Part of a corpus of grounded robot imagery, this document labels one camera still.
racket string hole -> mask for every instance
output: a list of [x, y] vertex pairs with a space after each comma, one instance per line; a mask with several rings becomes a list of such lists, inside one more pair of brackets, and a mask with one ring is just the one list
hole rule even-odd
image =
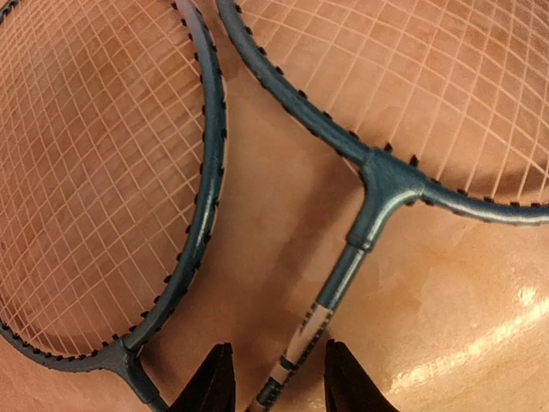
[[409, 161], [410, 166], [417, 167], [419, 165], [419, 159], [414, 154]]
[[318, 137], [318, 134], [313, 130], [313, 129], [310, 129], [309, 127], [307, 128], [307, 131], [309, 131], [309, 133], [311, 133], [314, 137]]

black object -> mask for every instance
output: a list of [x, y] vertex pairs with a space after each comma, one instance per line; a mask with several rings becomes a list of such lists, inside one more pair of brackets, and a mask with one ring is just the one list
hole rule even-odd
[[353, 356], [347, 345], [326, 345], [324, 393], [327, 412], [399, 412]]
[[231, 343], [217, 344], [168, 412], [234, 412], [235, 394]]

racket throat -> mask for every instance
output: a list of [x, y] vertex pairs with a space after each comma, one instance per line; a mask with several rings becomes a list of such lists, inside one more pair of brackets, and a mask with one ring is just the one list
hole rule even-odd
[[345, 249], [317, 296], [317, 304], [330, 311], [340, 304], [389, 218], [402, 205], [420, 199], [428, 181], [423, 173], [410, 172], [407, 165], [377, 149], [366, 156], [360, 175], [365, 183], [364, 203], [347, 234]]
[[428, 179], [376, 148], [365, 157], [360, 176], [365, 184], [365, 200], [347, 235], [347, 243], [367, 253], [393, 213], [422, 198]]
[[124, 339], [118, 339], [110, 347], [101, 368], [116, 373], [136, 393], [139, 399], [154, 412], [166, 412], [168, 405], [160, 397], [160, 391], [147, 376], [138, 352], [128, 350]]

